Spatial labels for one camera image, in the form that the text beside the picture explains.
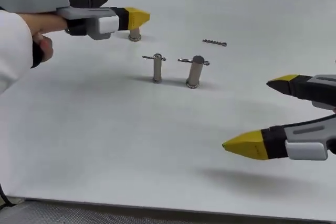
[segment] finger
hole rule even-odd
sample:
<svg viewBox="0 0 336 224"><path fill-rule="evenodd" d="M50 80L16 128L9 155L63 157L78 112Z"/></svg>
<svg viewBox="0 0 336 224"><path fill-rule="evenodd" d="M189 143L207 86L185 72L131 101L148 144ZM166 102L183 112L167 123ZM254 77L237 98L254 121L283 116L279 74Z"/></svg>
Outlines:
<svg viewBox="0 0 336 224"><path fill-rule="evenodd" d="M42 59L42 62L45 62L47 60L50 60L54 54L54 49L52 48L52 43L53 41L48 38L43 36L43 40L41 40L40 42L40 47L42 49L42 51L44 52L44 57Z"/></svg>
<svg viewBox="0 0 336 224"><path fill-rule="evenodd" d="M33 41L40 45L40 42L44 39L44 36L41 33L36 33L33 36Z"/></svg>
<svg viewBox="0 0 336 224"><path fill-rule="evenodd" d="M39 16L39 22L41 27L40 32L42 34L52 31L62 31L68 27L65 19L53 14L41 14Z"/></svg>

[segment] gray gripper housing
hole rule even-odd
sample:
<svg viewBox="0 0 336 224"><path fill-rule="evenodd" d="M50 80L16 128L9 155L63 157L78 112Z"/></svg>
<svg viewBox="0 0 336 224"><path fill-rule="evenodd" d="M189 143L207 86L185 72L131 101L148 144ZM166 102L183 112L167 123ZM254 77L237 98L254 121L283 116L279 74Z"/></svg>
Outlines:
<svg viewBox="0 0 336 224"><path fill-rule="evenodd" d="M56 14L69 20L85 19L87 33L94 40L108 39L111 37L111 33L99 33L99 18L116 16L116 13L110 8L65 7L57 9Z"/></svg>
<svg viewBox="0 0 336 224"><path fill-rule="evenodd" d="M336 89L336 74L319 74L317 76L312 77L308 82L312 83L320 83L324 85L334 86ZM334 110L335 106L331 106L321 102L311 102L312 105L319 109L324 110Z"/></svg>

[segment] cylindrical metal post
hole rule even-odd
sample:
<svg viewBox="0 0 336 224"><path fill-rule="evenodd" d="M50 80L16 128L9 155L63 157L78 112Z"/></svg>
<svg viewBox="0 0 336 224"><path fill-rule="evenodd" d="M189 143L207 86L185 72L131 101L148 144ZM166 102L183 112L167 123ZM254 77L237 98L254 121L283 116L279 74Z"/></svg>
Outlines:
<svg viewBox="0 0 336 224"><path fill-rule="evenodd" d="M199 78L201 77L203 64L205 60L202 56L197 55L193 58L193 63L190 67L189 77L187 79L187 86L191 89L196 89L199 86Z"/></svg>
<svg viewBox="0 0 336 224"><path fill-rule="evenodd" d="M162 61L165 61L166 58L162 57L161 54L154 54L154 83L160 83L162 81L161 77L161 68L162 68Z"/></svg>
<svg viewBox="0 0 336 224"><path fill-rule="evenodd" d="M136 28L136 29L130 30L130 34L128 36L128 39L132 42L137 42L137 41L141 40L140 29Z"/></svg>

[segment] small metal bolt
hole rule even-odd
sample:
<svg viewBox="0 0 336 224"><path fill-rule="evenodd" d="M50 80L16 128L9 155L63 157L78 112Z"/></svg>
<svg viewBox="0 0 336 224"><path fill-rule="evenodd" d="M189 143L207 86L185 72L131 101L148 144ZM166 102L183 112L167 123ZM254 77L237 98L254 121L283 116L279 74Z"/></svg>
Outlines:
<svg viewBox="0 0 336 224"><path fill-rule="evenodd" d="M136 28L136 29L130 30L130 34L128 36L128 39L132 42L140 41L141 40L140 29Z"/></svg>
<svg viewBox="0 0 336 224"><path fill-rule="evenodd" d="M186 85L190 89L197 89L199 85L199 78L201 77L203 65L209 66L210 62L205 61L200 55L195 56L192 60L178 59L179 62L191 63L189 77L186 81Z"/></svg>
<svg viewBox="0 0 336 224"><path fill-rule="evenodd" d="M152 59L154 60L154 75L153 75L153 82L160 83L162 81L161 76L161 68L162 62L166 61L167 59L162 57L161 54L154 54L154 56L142 56L144 59Z"/></svg>

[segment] white lab coat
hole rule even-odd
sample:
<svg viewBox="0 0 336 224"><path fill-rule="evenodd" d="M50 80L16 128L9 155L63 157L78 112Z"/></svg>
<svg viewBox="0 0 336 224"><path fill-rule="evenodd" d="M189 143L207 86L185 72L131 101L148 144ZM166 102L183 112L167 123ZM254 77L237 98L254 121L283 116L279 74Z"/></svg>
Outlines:
<svg viewBox="0 0 336 224"><path fill-rule="evenodd" d="M17 14L0 10L0 94L33 65L33 39Z"/></svg>

